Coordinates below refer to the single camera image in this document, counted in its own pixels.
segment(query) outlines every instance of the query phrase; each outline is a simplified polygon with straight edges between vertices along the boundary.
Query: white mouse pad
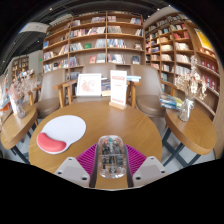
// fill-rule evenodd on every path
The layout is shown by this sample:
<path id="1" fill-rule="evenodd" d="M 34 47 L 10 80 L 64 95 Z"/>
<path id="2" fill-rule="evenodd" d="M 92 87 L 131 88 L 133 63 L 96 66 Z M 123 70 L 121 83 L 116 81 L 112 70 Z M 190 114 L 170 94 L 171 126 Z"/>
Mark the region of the white mouse pad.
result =
<path id="1" fill-rule="evenodd" d="M 64 115 L 49 121 L 37 136 L 37 144 L 49 154 L 64 152 L 86 131 L 85 121 L 77 116 Z"/>

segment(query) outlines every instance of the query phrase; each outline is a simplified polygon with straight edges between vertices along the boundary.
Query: wooden bookshelf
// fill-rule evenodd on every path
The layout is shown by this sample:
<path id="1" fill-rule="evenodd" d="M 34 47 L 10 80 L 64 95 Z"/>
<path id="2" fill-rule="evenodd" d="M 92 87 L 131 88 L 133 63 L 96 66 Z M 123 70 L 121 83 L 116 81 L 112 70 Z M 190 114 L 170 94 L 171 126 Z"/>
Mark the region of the wooden bookshelf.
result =
<path id="1" fill-rule="evenodd" d="M 12 79 L 16 79 L 19 73 L 29 70 L 29 57 L 19 57 L 12 61 Z"/>
<path id="2" fill-rule="evenodd" d="M 93 17 L 105 17 L 106 20 L 103 22 L 93 22 Z M 116 16 L 116 21 L 109 21 L 108 16 Z M 141 25 L 130 23 L 131 19 L 140 19 Z M 68 23 L 72 24 L 73 21 L 80 20 L 80 25 L 78 26 L 67 26 Z M 120 26 L 122 33 L 109 33 L 108 26 Z M 105 32 L 94 35 L 82 35 L 77 37 L 70 36 L 71 31 L 85 29 L 89 30 L 93 27 L 105 27 Z M 135 35 L 138 29 L 142 29 L 143 36 Z M 132 64 L 132 57 L 139 56 L 140 65 L 145 65 L 145 33 L 143 29 L 143 18 L 142 15 L 131 13 L 131 12 L 123 12 L 118 13 L 115 11 L 101 11 L 101 12 L 92 12 L 86 15 L 76 15 L 71 19 L 59 23 L 53 27 L 48 28 L 47 32 L 51 32 L 49 36 L 47 36 L 44 42 L 49 41 L 49 46 L 44 48 L 43 45 L 43 53 L 54 52 L 57 56 L 49 58 L 43 61 L 43 73 L 44 66 L 49 64 L 58 63 L 61 60 L 68 61 L 68 67 L 66 68 L 66 73 L 69 74 L 73 71 L 80 71 L 82 67 L 89 63 L 89 58 L 91 56 L 97 56 L 99 53 L 106 54 L 106 62 L 108 62 L 107 54 L 120 54 L 123 55 L 125 60 L 125 64 L 115 63 L 117 66 L 130 66 Z M 105 39 L 106 46 L 95 48 L 96 42 L 98 39 Z M 126 48 L 120 47 L 107 47 L 108 39 L 122 39 L 126 45 Z M 84 45 L 87 43 L 91 44 L 91 48 L 81 49 L 77 51 L 70 51 L 71 44 L 81 43 L 84 48 Z M 135 49 L 135 43 L 140 43 L 142 50 Z M 61 48 L 64 45 L 68 45 L 68 53 L 58 55 Z M 77 66 L 69 67 L 70 57 L 76 57 L 79 64 Z"/>
<path id="3" fill-rule="evenodd" d="M 158 46 L 160 49 L 160 51 L 156 53 L 152 53 L 152 52 L 146 53 L 147 56 L 150 56 L 149 59 L 147 59 L 146 65 L 151 66 L 152 63 L 157 63 L 159 65 L 159 69 L 157 69 L 159 73 L 159 77 L 162 78 L 162 73 L 165 73 L 167 75 L 167 81 L 166 80 L 161 81 L 163 85 L 163 89 L 165 91 L 164 93 L 180 97 L 182 100 L 184 100 L 185 98 L 184 93 L 181 90 L 178 90 L 175 86 L 175 78 L 178 75 L 176 74 L 176 66 L 178 65 L 181 67 L 188 68 L 190 70 L 191 64 L 187 63 L 186 61 L 179 61 L 179 60 L 177 61 L 177 57 L 176 57 L 177 54 L 185 55 L 189 59 L 192 55 L 195 55 L 195 57 L 197 58 L 196 72 L 200 75 L 207 76 L 211 80 L 214 80 L 217 84 L 216 86 L 220 86 L 220 75 L 219 75 L 219 72 L 214 71 L 210 68 L 207 68 L 201 64 L 202 61 L 205 60 L 208 63 L 211 63 L 215 67 L 219 68 L 217 58 L 215 56 L 209 55 L 199 50 L 199 48 L 201 48 L 202 45 L 197 36 L 196 31 L 194 30 L 195 28 L 199 29 L 197 25 L 195 25 L 189 20 L 185 20 L 181 18 L 178 21 L 172 21 L 172 22 L 168 19 L 169 16 L 176 17 L 176 16 L 179 16 L 179 14 L 181 13 L 177 12 L 177 13 L 172 13 L 168 15 L 163 15 L 163 17 L 159 18 L 157 21 L 154 21 L 152 24 L 149 24 L 147 27 L 145 27 L 145 31 L 146 31 L 146 30 L 149 30 L 151 26 L 156 26 L 156 28 L 153 29 L 153 31 L 151 32 L 149 31 L 149 41 L 148 41 L 149 46 L 147 47 L 147 51 L 149 48 L 152 49 L 155 46 Z M 166 24 L 162 24 L 158 26 L 159 22 L 165 21 L 165 20 L 167 20 Z M 180 25 L 182 29 L 172 30 L 171 25 Z M 168 29 L 169 32 L 167 32 L 166 30 L 166 33 L 159 34 L 158 37 L 153 37 L 151 35 L 151 34 L 156 34 L 157 32 L 159 32 L 159 30 L 161 30 L 160 33 L 165 32 L 164 30 L 165 28 Z M 189 34 L 189 38 L 186 38 L 184 35 L 184 32 L 186 31 Z M 180 39 L 175 39 L 174 33 L 177 33 Z M 158 43 L 157 39 L 160 40 L 161 38 L 165 40 L 166 38 L 168 38 L 168 41 L 165 41 L 165 42 L 159 41 Z M 152 41 L 157 42 L 157 44 L 151 45 Z M 176 49 L 175 43 L 185 43 L 189 46 L 190 50 Z M 173 51 L 161 51 L 161 46 L 166 44 L 173 46 Z M 151 60 L 152 55 L 155 55 L 155 54 L 160 56 L 160 60 Z M 172 61 L 162 60 L 161 54 L 170 55 L 172 58 Z M 163 64 L 169 66 L 169 72 L 162 70 Z M 208 87 L 206 90 L 206 94 L 207 96 L 204 99 L 204 101 L 200 100 L 199 98 L 196 99 L 195 106 L 203 110 L 210 117 L 210 119 L 213 120 L 216 116 L 216 110 L 217 110 L 218 101 L 220 98 L 218 88 L 216 90 L 213 90 L 212 88 Z"/>

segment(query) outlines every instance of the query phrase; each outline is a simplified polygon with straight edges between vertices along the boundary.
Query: bookshelf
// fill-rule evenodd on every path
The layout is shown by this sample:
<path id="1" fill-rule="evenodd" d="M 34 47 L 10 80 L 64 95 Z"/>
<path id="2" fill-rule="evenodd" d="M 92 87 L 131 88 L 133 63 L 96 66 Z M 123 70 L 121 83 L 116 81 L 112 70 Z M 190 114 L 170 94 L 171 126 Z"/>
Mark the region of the bookshelf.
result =
<path id="1" fill-rule="evenodd" d="M 19 57 L 12 62 L 12 79 L 16 79 L 20 72 L 29 70 L 29 57 Z"/>
<path id="2" fill-rule="evenodd" d="M 173 28 L 174 25 L 176 27 L 178 26 L 179 30 L 175 30 Z M 208 86 L 206 90 L 207 96 L 204 101 L 199 98 L 195 100 L 195 106 L 203 110 L 211 120 L 214 120 L 219 102 L 219 62 L 213 50 L 202 49 L 202 45 L 195 28 L 200 30 L 197 25 L 188 20 L 186 17 L 184 18 L 183 14 L 180 12 L 163 15 L 161 18 L 145 27 L 145 33 L 148 33 L 145 37 L 147 46 L 146 65 L 155 66 L 156 63 L 159 66 L 159 69 L 157 70 L 161 78 L 164 93 L 177 96 L 183 100 L 185 98 L 185 94 L 181 90 L 177 90 L 175 78 L 178 73 L 180 73 L 180 69 L 182 69 L 180 67 L 183 67 L 185 71 L 187 71 L 187 69 L 191 69 L 189 59 L 192 55 L 195 55 L 198 64 L 196 68 L 197 73 L 201 76 L 205 76 L 210 80 L 210 82 L 213 81 L 213 83 L 215 83 L 215 86 Z M 187 44 L 188 49 L 178 49 L 178 46 L 186 46 L 181 44 Z M 167 51 L 162 51 L 161 48 L 164 45 L 171 45 L 173 50 L 170 49 Z M 159 51 L 156 53 L 152 52 L 152 48 L 154 46 L 159 48 Z M 168 57 L 171 57 L 171 60 L 164 61 L 162 59 L 162 54 L 169 55 Z"/>
<path id="3" fill-rule="evenodd" d="M 105 20 L 97 20 L 94 19 L 95 17 L 105 17 Z M 131 23 L 131 20 L 136 20 L 136 24 Z M 119 26 L 122 33 L 109 32 L 113 30 L 111 27 L 114 26 Z M 105 27 L 105 30 L 103 33 L 88 34 L 89 30 L 93 27 Z M 136 35 L 138 30 L 142 30 L 141 35 Z M 143 18 L 140 14 L 118 11 L 100 11 L 91 12 L 85 15 L 76 15 L 60 24 L 48 28 L 46 34 L 43 43 L 43 54 L 48 55 L 47 52 L 52 53 L 51 56 L 47 56 L 43 60 L 43 73 L 50 71 L 52 66 L 53 69 L 57 69 L 57 67 L 61 66 L 66 69 L 66 73 L 70 78 L 71 72 L 82 72 L 83 66 L 89 64 L 90 57 L 96 56 L 97 58 L 98 54 L 106 55 L 105 63 L 111 63 L 108 62 L 108 54 L 122 55 L 125 63 L 114 63 L 116 66 L 119 66 L 119 68 L 122 68 L 122 70 L 127 70 L 127 72 L 130 72 L 130 65 L 133 64 L 133 56 L 139 57 L 140 65 L 146 64 Z M 117 44 L 113 47 L 112 45 L 108 45 L 108 42 L 113 42 L 111 39 L 123 40 L 126 47 L 119 47 Z M 71 51 L 71 46 L 78 43 L 80 43 L 83 48 L 80 47 L 78 50 Z M 139 43 L 142 49 L 135 49 L 136 43 Z M 85 44 L 89 44 L 91 47 L 85 49 Z M 67 51 L 64 51 L 59 55 L 63 46 L 67 46 Z M 75 57 L 78 64 L 70 66 L 71 57 Z"/>

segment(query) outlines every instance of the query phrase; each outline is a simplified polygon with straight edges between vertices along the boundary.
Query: round table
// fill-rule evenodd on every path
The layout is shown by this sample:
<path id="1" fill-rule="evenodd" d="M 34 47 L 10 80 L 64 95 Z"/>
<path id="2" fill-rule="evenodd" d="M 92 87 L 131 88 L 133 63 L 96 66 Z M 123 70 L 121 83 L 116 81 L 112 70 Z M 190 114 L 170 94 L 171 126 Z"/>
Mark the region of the round table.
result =
<path id="1" fill-rule="evenodd" d="M 86 122 L 86 132 L 83 137 L 63 153 L 52 155 L 42 151 L 37 145 L 37 135 L 45 124 L 55 117 L 75 115 Z M 90 101 L 76 103 L 61 108 L 47 116 L 35 129 L 29 144 L 29 159 L 45 171 L 54 173 L 67 157 L 77 157 L 90 146 L 98 143 L 104 135 L 117 135 L 124 144 L 137 149 L 145 156 L 155 156 L 162 159 L 162 141 L 154 123 L 142 112 L 127 106 L 126 109 L 109 106 L 106 101 Z M 106 179 L 97 176 L 96 188 L 123 189 L 127 188 L 124 178 Z"/>
<path id="2" fill-rule="evenodd" d="M 37 110 L 34 105 L 25 106 L 26 116 L 20 119 L 17 115 L 11 114 L 3 123 L 1 131 L 1 142 L 5 149 L 11 149 L 14 154 L 18 156 L 27 164 L 29 161 L 16 147 L 26 134 L 29 134 L 30 128 L 35 128 L 35 121 L 37 119 Z"/>
<path id="3" fill-rule="evenodd" d="M 192 165 L 201 155 L 210 153 L 216 144 L 217 134 L 215 126 L 204 112 L 198 108 L 194 108 L 187 122 L 180 120 L 178 114 L 179 111 L 171 109 L 166 109 L 165 112 L 168 130 L 163 138 L 163 146 L 165 146 L 172 155 L 164 163 L 164 166 L 174 158 L 176 158 L 183 167 Z M 171 132 L 181 142 L 176 150 L 167 142 Z M 197 154 L 188 164 L 179 155 L 184 146 Z"/>

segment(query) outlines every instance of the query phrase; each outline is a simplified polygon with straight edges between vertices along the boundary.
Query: red wrist rest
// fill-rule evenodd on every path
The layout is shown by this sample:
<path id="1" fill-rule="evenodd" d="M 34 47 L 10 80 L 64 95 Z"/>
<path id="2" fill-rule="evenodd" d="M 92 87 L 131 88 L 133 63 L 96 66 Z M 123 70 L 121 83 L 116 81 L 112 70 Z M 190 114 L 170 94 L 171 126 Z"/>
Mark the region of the red wrist rest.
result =
<path id="1" fill-rule="evenodd" d="M 41 132 L 37 136 L 39 146 L 48 152 L 60 152 L 66 147 L 66 143 L 49 138 L 45 133 Z"/>

